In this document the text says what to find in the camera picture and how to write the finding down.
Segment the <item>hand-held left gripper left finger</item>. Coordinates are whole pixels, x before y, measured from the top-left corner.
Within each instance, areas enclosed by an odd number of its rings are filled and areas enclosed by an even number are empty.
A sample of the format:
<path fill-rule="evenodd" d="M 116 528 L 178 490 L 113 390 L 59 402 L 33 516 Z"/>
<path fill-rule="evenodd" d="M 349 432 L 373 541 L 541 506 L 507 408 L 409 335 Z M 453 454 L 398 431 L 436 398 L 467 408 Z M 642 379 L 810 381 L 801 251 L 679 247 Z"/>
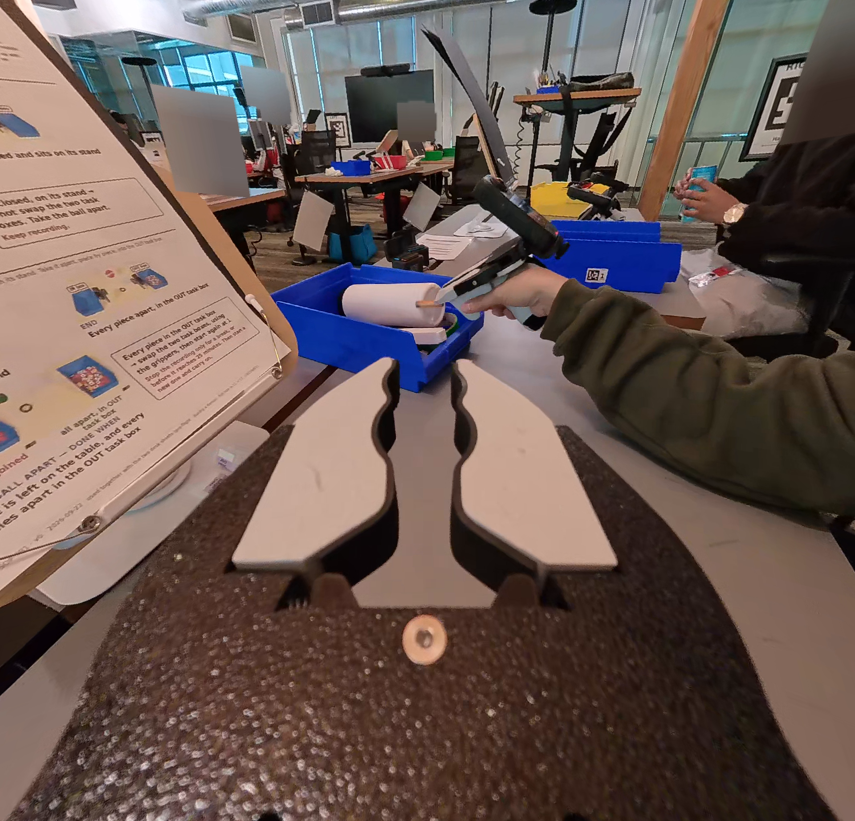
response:
<path fill-rule="evenodd" d="M 236 570 L 307 583 L 334 573 L 357 584 L 390 559 L 399 542 L 389 457 L 399 397 L 399 363 L 379 358 L 294 422 L 232 554 Z"/>

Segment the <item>white paper sheets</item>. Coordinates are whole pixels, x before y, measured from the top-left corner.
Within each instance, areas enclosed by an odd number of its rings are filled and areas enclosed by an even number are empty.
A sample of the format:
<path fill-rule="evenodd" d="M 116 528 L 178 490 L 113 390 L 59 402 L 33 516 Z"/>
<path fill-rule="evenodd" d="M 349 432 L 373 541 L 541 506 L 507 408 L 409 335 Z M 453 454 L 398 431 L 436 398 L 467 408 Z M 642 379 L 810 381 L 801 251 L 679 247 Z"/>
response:
<path fill-rule="evenodd" d="M 471 216 L 461 222 L 452 232 L 442 233 L 447 222 L 433 229 L 418 233 L 416 243 L 428 249 L 431 260 L 454 260 L 473 243 L 492 240 L 517 239 L 518 234 L 497 217 L 481 208 L 475 208 Z"/>

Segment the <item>black foam board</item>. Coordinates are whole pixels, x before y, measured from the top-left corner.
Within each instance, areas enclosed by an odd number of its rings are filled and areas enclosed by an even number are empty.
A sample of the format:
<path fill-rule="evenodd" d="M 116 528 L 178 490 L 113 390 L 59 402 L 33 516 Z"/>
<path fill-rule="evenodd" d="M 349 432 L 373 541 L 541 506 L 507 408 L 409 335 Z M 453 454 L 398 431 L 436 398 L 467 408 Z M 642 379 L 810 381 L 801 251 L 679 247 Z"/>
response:
<path fill-rule="evenodd" d="M 489 173 L 501 181 L 506 191 L 513 190 L 516 185 L 516 176 L 505 147 L 504 137 L 493 109 L 476 81 L 461 47 L 452 34 L 442 28 L 422 27 L 422 35 L 462 86 L 472 105 L 476 134 Z"/>

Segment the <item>black wall monitor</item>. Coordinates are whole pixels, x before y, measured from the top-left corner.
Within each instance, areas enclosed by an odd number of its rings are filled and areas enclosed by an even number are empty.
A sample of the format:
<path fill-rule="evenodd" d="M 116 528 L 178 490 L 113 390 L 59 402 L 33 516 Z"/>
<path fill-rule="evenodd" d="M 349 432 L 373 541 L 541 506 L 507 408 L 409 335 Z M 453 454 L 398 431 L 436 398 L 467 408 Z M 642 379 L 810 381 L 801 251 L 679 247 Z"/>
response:
<path fill-rule="evenodd" d="M 347 113 L 353 144 L 378 143 L 397 129 L 398 104 L 433 102 L 433 70 L 397 75 L 345 78 Z"/>

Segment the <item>wooden office desk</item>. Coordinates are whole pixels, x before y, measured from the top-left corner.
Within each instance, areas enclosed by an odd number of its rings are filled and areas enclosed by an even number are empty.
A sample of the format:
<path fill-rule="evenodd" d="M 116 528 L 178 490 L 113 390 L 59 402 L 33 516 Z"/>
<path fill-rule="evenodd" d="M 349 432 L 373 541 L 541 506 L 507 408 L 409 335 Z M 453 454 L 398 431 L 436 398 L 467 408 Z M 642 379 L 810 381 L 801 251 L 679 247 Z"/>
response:
<path fill-rule="evenodd" d="M 356 176 L 332 176 L 325 173 L 297 175 L 294 183 L 318 195 L 332 196 L 330 198 L 334 205 L 332 230 L 339 237 L 341 260 L 344 263 L 355 263 L 350 244 L 352 225 L 346 204 L 346 191 L 352 187 L 360 187 L 369 195 L 382 194 L 386 208 L 387 233 L 393 235 L 403 228 L 402 191 L 415 192 L 421 180 L 421 169 L 408 167 L 399 171 L 377 171 Z"/>

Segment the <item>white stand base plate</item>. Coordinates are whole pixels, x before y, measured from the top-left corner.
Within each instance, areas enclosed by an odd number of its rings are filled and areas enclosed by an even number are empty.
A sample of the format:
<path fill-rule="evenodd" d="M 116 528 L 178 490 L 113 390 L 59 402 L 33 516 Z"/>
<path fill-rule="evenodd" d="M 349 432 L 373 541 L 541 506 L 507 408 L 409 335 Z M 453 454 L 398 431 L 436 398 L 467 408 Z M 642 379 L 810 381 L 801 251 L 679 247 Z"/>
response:
<path fill-rule="evenodd" d="M 269 438 L 235 421 L 160 486 L 86 542 L 30 596 L 54 609 L 99 597 L 134 570 Z"/>

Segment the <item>wooden pillar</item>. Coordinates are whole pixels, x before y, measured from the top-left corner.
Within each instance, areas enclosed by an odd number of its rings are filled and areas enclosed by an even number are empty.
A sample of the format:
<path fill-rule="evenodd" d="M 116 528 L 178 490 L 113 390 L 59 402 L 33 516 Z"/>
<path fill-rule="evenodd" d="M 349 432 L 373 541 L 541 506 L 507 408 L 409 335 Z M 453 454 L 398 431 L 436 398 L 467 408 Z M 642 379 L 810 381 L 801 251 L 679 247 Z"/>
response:
<path fill-rule="evenodd" d="M 647 221 L 659 220 L 729 2 L 696 0 L 693 8 L 664 117 L 640 190 L 638 210 Z"/>

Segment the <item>framed tag poster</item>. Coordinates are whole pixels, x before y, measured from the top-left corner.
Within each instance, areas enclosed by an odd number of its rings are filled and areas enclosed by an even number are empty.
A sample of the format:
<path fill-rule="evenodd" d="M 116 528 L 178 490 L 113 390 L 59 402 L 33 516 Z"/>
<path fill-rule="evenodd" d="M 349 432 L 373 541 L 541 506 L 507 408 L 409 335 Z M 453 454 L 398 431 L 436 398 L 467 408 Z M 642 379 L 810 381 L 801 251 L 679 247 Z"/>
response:
<path fill-rule="evenodd" d="M 768 159 L 780 144 L 807 53 L 774 58 L 739 156 L 741 163 Z"/>

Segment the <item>person's right hand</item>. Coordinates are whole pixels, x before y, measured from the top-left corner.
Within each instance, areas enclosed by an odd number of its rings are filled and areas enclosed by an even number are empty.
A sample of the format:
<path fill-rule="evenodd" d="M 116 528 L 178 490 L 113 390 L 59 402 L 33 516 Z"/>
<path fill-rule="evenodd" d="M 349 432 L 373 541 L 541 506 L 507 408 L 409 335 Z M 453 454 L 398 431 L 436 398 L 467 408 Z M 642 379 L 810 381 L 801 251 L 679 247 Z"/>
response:
<path fill-rule="evenodd" d="M 515 308 L 548 317 L 567 279 L 540 266 L 527 265 L 501 285 L 463 304 L 465 314 L 490 313 L 516 320 Z"/>

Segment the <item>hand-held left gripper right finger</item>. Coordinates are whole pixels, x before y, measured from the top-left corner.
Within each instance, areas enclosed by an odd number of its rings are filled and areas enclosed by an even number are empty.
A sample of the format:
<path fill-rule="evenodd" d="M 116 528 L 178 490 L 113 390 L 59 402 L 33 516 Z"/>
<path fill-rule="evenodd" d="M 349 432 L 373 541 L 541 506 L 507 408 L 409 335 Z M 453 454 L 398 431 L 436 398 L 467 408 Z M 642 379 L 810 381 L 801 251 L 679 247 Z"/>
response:
<path fill-rule="evenodd" d="M 556 426 L 470 359 L 452 371 L 452 554 L 488 588 L 523 575 L 611 572 L 618 560 Z"/>

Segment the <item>wooden standing desk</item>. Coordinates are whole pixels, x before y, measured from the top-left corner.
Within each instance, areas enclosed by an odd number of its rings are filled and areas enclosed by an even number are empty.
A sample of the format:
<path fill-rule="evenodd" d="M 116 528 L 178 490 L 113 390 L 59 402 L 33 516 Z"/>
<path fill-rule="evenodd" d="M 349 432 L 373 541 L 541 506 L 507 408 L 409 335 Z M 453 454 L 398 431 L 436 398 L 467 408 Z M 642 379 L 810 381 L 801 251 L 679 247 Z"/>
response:
<path fill-rule="evenodd" d="M 562 130 L 561 149 L 558 163 L 555 165 L 542 165 L 542 170 L 555 171 L 559 181 L 570 178 L 571 161 L 574 154 L 575 133 L 578 120 L 581 115 L 592 114 L 597 111 L 606 110 L 611 106 L 634 106 L 634 101 L 641 95 L 641 88 L 632 89 L 605 89 L 605 90 L 582 90 L 568 91 L 558 89 L 554 93 L 534 93 L 528 95 L 516 95 L 512 101 L 521 107 L 523 111 L 539 108 L 541 114 L 533 121 L 533 140 L 531 144 L 531 155 L 529 159 L 528 180 L 526 186 L 533 185 L 533 175 L 537 166 L 538 143 L 540 139 L 540 125 L 546 113 L 559 115 L 564 118 Z"/>

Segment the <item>person's right forearm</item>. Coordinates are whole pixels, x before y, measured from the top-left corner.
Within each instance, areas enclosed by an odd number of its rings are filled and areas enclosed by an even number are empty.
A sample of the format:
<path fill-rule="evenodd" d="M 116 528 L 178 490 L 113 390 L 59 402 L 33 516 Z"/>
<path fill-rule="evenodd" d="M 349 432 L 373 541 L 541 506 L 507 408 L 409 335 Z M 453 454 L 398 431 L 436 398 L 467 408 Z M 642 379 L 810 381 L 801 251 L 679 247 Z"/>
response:
<path fill-rule="evenodd" d="M 765 506 L 853 516 L 853 352 L 753 370 L 725 341 L 572 279 L 541 337 L 600 414 L 669 468 Z"/>

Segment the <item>clear plastic bag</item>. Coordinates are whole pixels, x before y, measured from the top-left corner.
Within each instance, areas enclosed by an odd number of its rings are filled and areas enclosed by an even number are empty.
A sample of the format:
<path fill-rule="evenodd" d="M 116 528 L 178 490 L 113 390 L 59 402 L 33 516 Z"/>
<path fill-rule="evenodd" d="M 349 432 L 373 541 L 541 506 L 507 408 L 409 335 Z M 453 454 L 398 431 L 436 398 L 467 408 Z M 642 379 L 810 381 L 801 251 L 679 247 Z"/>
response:
<path fill-rule="evenodd" d="M 680 273 L 704 312 L 706 335 L 728 341 L 807 332 L 811 301 L 794 281 L 741 268 L 721 257 L 717 247 L 683 250 Z"/>

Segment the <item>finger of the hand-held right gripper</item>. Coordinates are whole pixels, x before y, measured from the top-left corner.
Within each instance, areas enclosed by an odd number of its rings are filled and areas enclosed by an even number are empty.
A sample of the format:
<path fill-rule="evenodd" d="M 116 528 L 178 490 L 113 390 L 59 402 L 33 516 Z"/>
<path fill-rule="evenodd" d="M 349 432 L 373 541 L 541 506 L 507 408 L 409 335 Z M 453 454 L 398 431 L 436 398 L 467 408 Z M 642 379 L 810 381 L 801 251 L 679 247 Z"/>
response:
<path fill-rule="evenodd" d="M 464 305 L 482 295 L 492 292 L 494 289 L 490 281 L 475 283 L 472 280 L 447 281 L 441 285 L 436 294 L 436 305 Z"/>
<path fill-rule="evenodd" d="M 493 252 L 489 257 L 479 261 L 452 280 L 472 280 L 475 283 L 490 281 L 494 286 L 493 290 L 495 290 L 524 268 L 528 262 L 529 253 L 519 240 L 505 250 Z"/>

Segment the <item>yellow bin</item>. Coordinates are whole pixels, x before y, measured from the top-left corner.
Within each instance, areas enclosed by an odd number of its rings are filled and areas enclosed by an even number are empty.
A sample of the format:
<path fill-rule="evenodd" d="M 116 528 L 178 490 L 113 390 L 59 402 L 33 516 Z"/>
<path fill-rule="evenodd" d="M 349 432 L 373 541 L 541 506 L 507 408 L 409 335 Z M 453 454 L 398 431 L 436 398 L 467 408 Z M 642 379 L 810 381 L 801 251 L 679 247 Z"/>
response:
<path fill-rule="evenodd" d="M 590 220 L 595 217 L 593 206 L 567 195 L 568 187 L 596 195 L 605 195 L 609 187 L 602 183 L 538 183 L 532 185 L 530 206 L 549 220 Z"/>

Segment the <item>white cylinder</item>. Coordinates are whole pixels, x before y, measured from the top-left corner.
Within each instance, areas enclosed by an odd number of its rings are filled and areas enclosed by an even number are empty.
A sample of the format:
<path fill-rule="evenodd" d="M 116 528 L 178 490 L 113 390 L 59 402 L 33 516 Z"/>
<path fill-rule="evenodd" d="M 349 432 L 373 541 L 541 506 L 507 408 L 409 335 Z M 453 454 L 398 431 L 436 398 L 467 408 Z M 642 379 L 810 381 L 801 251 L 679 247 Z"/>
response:
<path fill-rule="evenodd" d="M 393 328 L 437 328 L 445 305 L 433 282 L 358 283 L 341 295 L 342 313 L 367 324 Z"/>

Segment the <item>blue drink can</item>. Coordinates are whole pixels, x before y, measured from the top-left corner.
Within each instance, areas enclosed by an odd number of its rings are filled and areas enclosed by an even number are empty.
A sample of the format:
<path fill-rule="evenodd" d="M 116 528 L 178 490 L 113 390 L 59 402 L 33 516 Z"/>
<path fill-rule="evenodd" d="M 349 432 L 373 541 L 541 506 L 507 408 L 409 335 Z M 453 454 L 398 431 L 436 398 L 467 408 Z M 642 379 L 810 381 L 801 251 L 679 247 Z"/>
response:
<path fill-rule="evenodd" d="M 678 192 L 684 193 L 690 188 L 700 189 L 700 186 L 694 183 L 696 179 L 704 180 L 708 183 L 715 183 L 717 180 L 717 172 L 718 167 L 715 164 L 691 167 L 676 186 L 674 195 L 677 196 Z"/>

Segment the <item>blue plastic bin with tag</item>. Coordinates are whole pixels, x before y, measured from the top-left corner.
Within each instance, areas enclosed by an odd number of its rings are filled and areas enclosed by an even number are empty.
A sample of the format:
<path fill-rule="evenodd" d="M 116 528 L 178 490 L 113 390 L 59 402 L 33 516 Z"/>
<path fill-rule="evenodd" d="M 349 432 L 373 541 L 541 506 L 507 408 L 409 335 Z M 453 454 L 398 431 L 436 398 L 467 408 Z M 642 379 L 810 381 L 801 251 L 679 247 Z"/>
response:
<path fill-rule="evenodd" d="M 680 274 L 682 245 L 661 239 L 661 225 L 645 221 L 556 219 L 569 245 L 546 268 L 584 286 L 659 294 Z"/>

